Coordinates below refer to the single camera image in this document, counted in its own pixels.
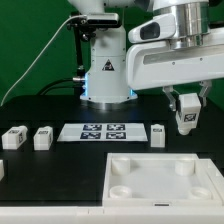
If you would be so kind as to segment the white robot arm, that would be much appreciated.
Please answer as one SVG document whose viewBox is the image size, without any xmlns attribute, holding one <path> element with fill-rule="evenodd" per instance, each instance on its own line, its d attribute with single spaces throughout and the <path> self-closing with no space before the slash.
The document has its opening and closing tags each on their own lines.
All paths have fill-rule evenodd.
<svg viewBox="0 0 224 224">
<path fill-rule="evenodd" d="M 118 107 L 137 90 L 224 77 L 224 27 L 211 28 L 209 0 L 68 0 L 90 41 L 91 66 L 80 99 Z M 107 7 L 137 6 L 153 18 L 127 32 Z"/>
</svg>

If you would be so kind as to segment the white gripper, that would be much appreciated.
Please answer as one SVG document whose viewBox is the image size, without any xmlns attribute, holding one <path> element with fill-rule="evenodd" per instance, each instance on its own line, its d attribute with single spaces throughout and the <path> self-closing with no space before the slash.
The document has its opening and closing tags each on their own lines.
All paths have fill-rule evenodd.
<svg viewBox="0 0 224 224">
<path fill-rule="evenodd" d="M 126 57 L 126 79 L 133 90 L 163 87 L 169 107 L 176 110 L 172 85 L 200 82 L 199 96 L 207 105 L 211 79 L 224 77 L 224 44 L 170 50 L 165 41 L 132 46 Z"/>
</svg>

